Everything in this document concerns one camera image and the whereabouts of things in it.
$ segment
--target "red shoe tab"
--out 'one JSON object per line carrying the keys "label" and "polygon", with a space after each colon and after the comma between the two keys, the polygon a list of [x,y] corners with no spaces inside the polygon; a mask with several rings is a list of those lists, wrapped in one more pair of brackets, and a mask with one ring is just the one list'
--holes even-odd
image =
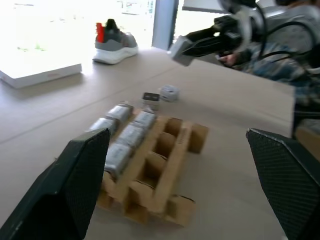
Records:
{"label": "red shoe tab", "polygon": [[105,35],[104,34],[104,27],[99,22],[96,24],[96,32],[98,33],[96,40],[99,43],[103,43],[104,42],[104,35]]}

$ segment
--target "battery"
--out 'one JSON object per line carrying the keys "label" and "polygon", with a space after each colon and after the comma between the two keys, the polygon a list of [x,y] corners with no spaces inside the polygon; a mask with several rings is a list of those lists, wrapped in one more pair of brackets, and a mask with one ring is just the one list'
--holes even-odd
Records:
{"label": "battery", "polygon": [[117,131],[117,121],[115,119],[106,119],[101,117],[87,130],[87,132],[104,128],[109,129],[110,135],[112,136]]}
{"label": "battery", "polygon": [[105,116],[107,118],[117,119],[120,121],[120,124],[123,124],[132,115],[133,109],[133,106],[121,103],[108,111]]}
{"label": "battery", "polygon": [[142,124],[135,124],[132,122],[122,131],[116,142],[119,144],[125,144],[135,149],[140,145],[144,136],[145,129],[143,128]]}
{"label": "battery", "polygon": [[150,110],[141,111],[133,120],[134,123],[141,124],[146,130],[155,123],[157,116]]}
{"label": "battery", "polygon": [[128,145],[112,144],[105,158],[104,170],[117,179],[126,168],[131,151]]}

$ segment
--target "human hand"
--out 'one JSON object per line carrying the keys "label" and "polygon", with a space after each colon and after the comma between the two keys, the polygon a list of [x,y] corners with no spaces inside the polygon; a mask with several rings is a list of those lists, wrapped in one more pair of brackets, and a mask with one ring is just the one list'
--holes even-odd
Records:
{"label": "human hand", "polygon": [[232,67],[237,62],[238,54],[233,53],[227,56],[223,56],[220,58],[220,61],[223,62],[225,65]]}

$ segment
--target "black cable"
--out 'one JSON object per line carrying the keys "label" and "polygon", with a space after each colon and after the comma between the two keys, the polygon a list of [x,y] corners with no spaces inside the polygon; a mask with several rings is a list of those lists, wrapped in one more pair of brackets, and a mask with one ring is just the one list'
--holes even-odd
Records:
{"label": "black cable", "polygon": [[268,29],[267,29],[267,20],[264,14],[264,11],[261,9],[261,7],[256,3],[255,4],[256,9],[261,15],[262,18],[262,23],[263,23],[263,28],[262,28],[262,37],[261,37],[261,48],[260,48],[260,53],[258,59],[261,59],[261,57],[264,54],[266,44],[267,44],[267,38],[268,38]]}
{"label": "black cable", "polygon": [[280,62],[280,61],[282,61],[282,60],[286,60],[286,59],[292,59],[290,56],[285,56],[285,57],[282,57],[282,58],[279,58],[279,59],[277,59],[277,60],[274,60],[274,61],[272,61],[271,63],[276,63],[276,62]]}
{"label": "black cable", "polygon": [[274,52],[270,52],[270,53],[267,53],[266,55],[262,56],[260,60],[271,57],[273,55],[279,55],[279,54],[287,54],[293,58],[295,53],[290,52],[290,51],[274,51]]}

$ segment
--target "white shoe sole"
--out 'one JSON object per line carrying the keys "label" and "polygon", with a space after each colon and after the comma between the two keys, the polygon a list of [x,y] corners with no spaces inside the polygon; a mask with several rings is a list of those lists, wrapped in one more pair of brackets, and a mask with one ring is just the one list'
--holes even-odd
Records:
{"label": "white shoe sole", "polygon": [[95,50],[93,61],[105,64],[117,64],[138,53],[138,47],[124,47],[117,51]]}

